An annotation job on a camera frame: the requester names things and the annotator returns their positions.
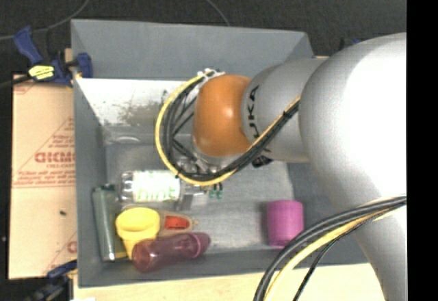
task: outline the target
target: magenta plastic cup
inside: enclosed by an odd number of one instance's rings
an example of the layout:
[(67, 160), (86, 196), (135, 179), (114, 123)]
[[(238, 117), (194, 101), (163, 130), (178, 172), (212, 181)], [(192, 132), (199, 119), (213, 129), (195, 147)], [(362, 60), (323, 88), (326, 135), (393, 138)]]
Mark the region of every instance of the magenta plastic cup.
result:
[(302, 203), (278, 200), (268, 203), (268, 237), (274, 248), (284, 248), (304, 229)]

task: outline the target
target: yellow plastic toy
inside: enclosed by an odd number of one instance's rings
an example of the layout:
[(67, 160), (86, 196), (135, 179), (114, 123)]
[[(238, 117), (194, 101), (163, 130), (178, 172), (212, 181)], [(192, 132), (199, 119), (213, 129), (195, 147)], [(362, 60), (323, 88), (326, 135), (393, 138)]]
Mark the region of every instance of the yellow plastic toy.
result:
[(154, 240), (160, 228), (158, 212), (147, 207), (133, 207), (123, 211), (116, 218), (116, 231), (122, 238), (128, 257), (132, 249), (142, 240)]

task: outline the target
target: gray box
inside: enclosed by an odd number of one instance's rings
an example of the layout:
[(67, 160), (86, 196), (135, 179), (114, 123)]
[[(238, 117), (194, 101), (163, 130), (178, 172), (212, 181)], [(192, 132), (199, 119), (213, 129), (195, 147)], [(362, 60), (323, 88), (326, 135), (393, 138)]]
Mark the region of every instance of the gray box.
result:
[[(254, 77), (313, 53), (306, 34), (272, 29), (73, 20), (71, 34), (73, 55), (90, 54), (95, 76), (74, 86), (80, 287), (264, 271), (278, 254), (267, 244), (267, 202), (303, 202), (306, 226), (335, 212), (308, 164), (247, 167), (224, 183), (222, 200), (184, 212), (200, 222), (197, 231), (212, 238), (204, 256), (149, 274), (137, 272), (130, 261), (103, 262), (92, 190), (116, 181), (124, 167), (162, 168), (153, 142), (147, 141), (162, 88), (170, 90), (207, 67)], [(129, 113), (121, 111), (129, 108), (140, 110), (149, 121), (139, 124), (138, 118), (126, 117)], [(139, 127), (146, 141), (112, 147), (105, 140), (108, 127)], [(325, 263), (366, 261), (352, 238), (339, 245), (325, 256)]]

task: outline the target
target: blue clamp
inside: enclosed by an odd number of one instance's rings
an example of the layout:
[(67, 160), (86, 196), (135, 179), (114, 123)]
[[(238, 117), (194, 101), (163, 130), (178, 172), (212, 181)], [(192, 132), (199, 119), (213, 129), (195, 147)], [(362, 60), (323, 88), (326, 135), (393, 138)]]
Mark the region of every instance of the blue clamp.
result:
[(29, 59), (31, 66), (42, 62), (42, 56), (32, 41), (30, 26), (26, 26), (14, 35), (14, 44), (18, 51)]
[(51, 59), (49, 65), (41, 65), (43, 58), (31, 38), (31, 28), (26, 26), (14, 35), (14, 44), (18, 51), (30, 61), (29, 75), (37, 82), (52, 82), (72, 87), (70, 66), (78, 66), (82, 77), (92, 77), (91, 58), (87, 53), (78, 54), (73, 62), (64, 62), (60, 54)]

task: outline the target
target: cardboard sheet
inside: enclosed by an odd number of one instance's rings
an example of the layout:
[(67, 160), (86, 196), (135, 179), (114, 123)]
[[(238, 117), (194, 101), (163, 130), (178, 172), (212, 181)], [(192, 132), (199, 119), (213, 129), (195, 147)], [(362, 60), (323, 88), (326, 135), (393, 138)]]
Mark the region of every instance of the cardboard sheet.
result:
[(14, 86), (9, 278), (45, 276), (77, 256), (73, 90)]

